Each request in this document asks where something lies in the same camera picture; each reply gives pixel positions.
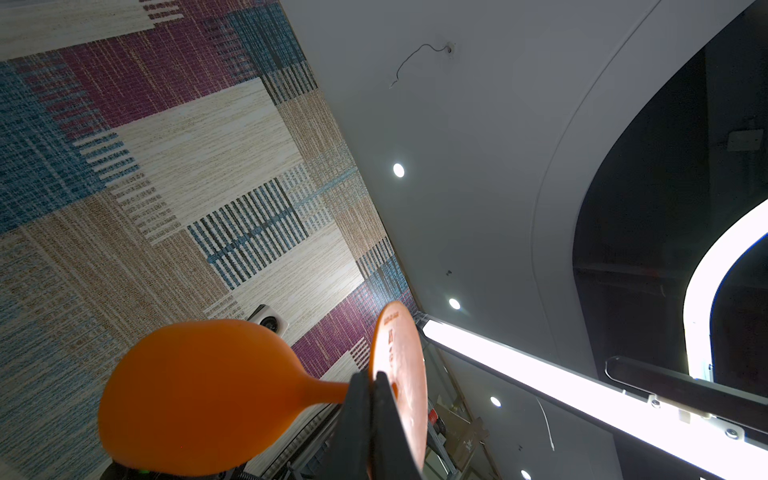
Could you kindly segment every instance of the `black wire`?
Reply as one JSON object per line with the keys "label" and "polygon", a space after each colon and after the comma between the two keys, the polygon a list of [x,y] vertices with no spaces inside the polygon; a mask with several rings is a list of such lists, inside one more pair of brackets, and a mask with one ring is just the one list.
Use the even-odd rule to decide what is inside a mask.
{"label": "black wire", "polygon": [[393,86],[394,84],[396,84],[396,83],[397,83],[397,81],[400,79],[400,68],[402,68],[402,66],[403,66],[403,65],[405,65],[405,64],[406,64],[406,62],[407,62],[408,60],[410,60],[410,58],[411,58],[413,55],[416,55],[416,52],[417,52],[417,51],[419,51],[419,50],[421,50],[421,49],[422,49],[422,47],[430,47],[430,48],[431,48],[432,50],[434,50],[434,51],[443,51],[443,50],[445,50],[446,48],[449,48],[449,46],[448,46],[448,45],[446,45],[445,47],[443,47],[443,48],[440,48],[440,49],[438,50],[437,48],[435,48],[435,47],[431,46],[429,43],[425,43],[425,44],[422,44],[422,46],[421,46],[421,47],[418,47],[416,50],[414,50],[414,51],[413,51],[413,53],[411,53],[410,55],[408,55],[408,58],[406,58],[405,60],[403,60],[403,61],[402,61],[402,63],[400,64],[400,66],[397,68],[397,72],[395,72],[395,81],[394,81],[394,82],[392,82],[392,84],[389,86],[390,88],[392,88],[392,86]]}

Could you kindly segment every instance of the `ceiling curved edge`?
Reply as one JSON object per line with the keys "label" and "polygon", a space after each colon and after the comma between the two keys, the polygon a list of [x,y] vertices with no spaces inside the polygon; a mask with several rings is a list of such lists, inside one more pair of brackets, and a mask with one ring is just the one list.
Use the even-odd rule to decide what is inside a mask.
{"label": "ceiling curved edge", "polygon": [[[531,263],[554,340],[589,343],[573,274],[581,203],[624,129],[752,0],[661,0],[600,74],[568,123],[534,205]],[[564,366],[592,358],[562,358]]]}

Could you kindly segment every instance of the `orange disc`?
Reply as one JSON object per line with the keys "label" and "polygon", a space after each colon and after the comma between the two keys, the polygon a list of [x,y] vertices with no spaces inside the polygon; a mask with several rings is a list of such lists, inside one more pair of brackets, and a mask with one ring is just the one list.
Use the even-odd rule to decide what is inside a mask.
{"label": "orange disc", "polygon": [[388,303],[376,321],[371,345],[371,380],[384,372],[395,393],[397,411],[413,460],[424,467],[427,439],[427,375],[419,331],[400,302]]}

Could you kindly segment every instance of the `wall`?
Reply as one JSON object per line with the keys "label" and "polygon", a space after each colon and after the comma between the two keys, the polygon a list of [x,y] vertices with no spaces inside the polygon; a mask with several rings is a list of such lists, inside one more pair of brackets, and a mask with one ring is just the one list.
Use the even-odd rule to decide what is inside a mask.
{"label": "wall", "polygon": [[277,3],[5,7],[0,477],[97,478],[101,389],[158,327],[267,303],[342,378],[414,308]]}

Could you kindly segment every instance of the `light fixture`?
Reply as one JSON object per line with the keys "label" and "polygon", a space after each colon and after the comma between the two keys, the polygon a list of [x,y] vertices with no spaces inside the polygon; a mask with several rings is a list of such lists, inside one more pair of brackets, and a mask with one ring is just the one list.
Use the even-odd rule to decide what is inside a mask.
{"label": "light fixture", "polygon": [[768,451],[729,439],[698,415],[691,416],[691,423],[680,421],[677,415],[659,415],[659,410],[619,389],[447,323],[429,320],[422,331],[434,343],[501,373],[539,396],[726,480],[754,480],[768,465]]}
{"label": "light fixture", "polygon": [[707,251],[685,291],[683,327],[688,375],[713,381],[710,318],[712,305],[731,267],[768,233],[768,200],[741,217]]}

